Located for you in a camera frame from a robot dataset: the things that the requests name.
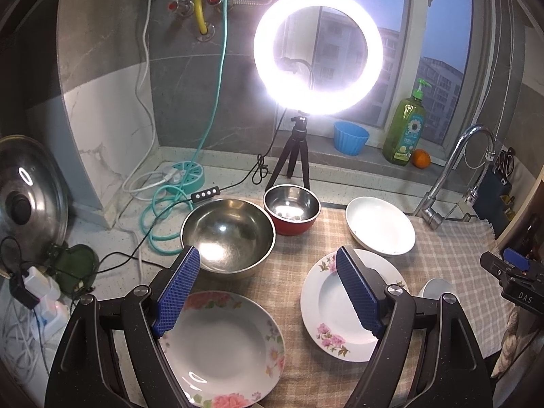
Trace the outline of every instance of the floral plate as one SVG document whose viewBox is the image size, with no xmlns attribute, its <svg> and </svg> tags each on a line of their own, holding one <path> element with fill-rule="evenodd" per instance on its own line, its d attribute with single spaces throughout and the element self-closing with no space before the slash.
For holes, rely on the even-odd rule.
<svg viewBox="0 0 544 408">
<path fill-rule="evenodd" d="M 398 284 L 408 291 L 404 278 L 389 261 L 366 250 L 355 252 L 386 284 Z M 309 271 L 300 295 L 300 310 L 308 333 L 323 351 L 348 362 L 368 362 L 371 358 L 377 339 L 361 326 L 336 272 L 336 252 Z"/>
<path fill-rule="evenodd" d="M 276 386 L 284 370 L 284 338 L 260 305 L 226 291 L 189 295 L 160 344 L 195 406 L 244 408 Z"/>
</svg>

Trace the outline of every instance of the green glass object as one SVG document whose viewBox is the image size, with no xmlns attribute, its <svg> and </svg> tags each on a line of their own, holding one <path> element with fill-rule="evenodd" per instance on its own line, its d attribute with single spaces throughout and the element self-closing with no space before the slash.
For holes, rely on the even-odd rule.
<svg viewBox="0 0 544 408">
<path fill-rule="evenodd" d="M 403 99 L 396 108 L 389 132 L 385 138 L 382 153 L 392 164 L 405 166 L 408 164 L 425 126 L 427 112 L 422 104 L 422 87 L 429 86 L 421 78 L 418 79 L 419 86 L 414 89 L 412 96 Z"/>
<path fill-rule="evenodd" d="M 47 250 L 55 270 L 55 280 L 61 291 L 71 298 L 79 297 L 91 288 L 99 258 L 91 247 L 83 244 L 68 247 L 52 244 Z"/>
</svg>

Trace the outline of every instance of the sky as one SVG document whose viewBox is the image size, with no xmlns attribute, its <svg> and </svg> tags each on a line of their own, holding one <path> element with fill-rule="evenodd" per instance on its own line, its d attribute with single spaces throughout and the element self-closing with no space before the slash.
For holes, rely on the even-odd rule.
<svg viewBox="0 0 544 408">
<path fill-rule="evenodd" d="M 401 29 L 404 0 L 355 0 L 380 28 Z M 427 11 L 423 56 L 464 72 L 469 50 L 472 0 L 433 0 Z"/>
</svg>

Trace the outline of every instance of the faucet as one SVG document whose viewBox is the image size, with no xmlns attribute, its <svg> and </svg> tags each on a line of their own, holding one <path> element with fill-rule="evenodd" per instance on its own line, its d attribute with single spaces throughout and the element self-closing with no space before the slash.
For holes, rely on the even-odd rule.
<svg viewBox="0 0 544 408">
<path fill-rule="evenodd" d="M 491 131 L 486 126 L 475 124 L 470 126 L 461 134 L 461 136 L 459 136 L 457 144 L 455 144 L 452 154 L 449 156 L 448 162 L 444 166 L 444 170 L 437 178 L 434 185 L 431 187 L 431 190 L 429 190 L 425 194 L 420 202 L 420 205 L 417 206 L 415 212 L 413 213 L 414 216 L 419 216 L 420 218 L 423 218 L 423 220 L 429 225 L 432 230 L 436 230 L 439 225 L 445 220 L 445 218 L 440 213 L 432 209 L 432 206 L 436 201 L 436 196 L 444 185 L 444 182 L 448 177 L 449 173 L 452 171 L 453 166 L 459 158 L 459 155 L 461 154 L 463 148 L 466 146 L 466 143 L 469 141 L 470 138 L 472 138 L 472 136 L 474 136 L 478 132 L 483 132 L 485 135 L 487 135 L 489 140 L 488 148 L 485 151 L 486 163 L 480 177 L 478 178 L 474 186 L 463 195 L 463 200 L 472 207 L 476 199 L 478 198 L 478 188 L 483 181 L 483 177 L 488 171 L 489 164 L 493 162 L 493 158 L 495 156 L 495 144 L 494 137 Z"/>
</svg>

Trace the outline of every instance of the red bowl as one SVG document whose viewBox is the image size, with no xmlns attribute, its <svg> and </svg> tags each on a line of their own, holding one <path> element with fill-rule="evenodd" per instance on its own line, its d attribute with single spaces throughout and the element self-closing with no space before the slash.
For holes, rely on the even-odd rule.
<svg viewBox="0 0 544 408">
<path fill-rule="evenodd" d="M 317 196 L 304 187 L 275 185 L 263 196 L 265 210 L 278 234 L 296 236 L 307 231 L 321 213 Z"/>
</svg>

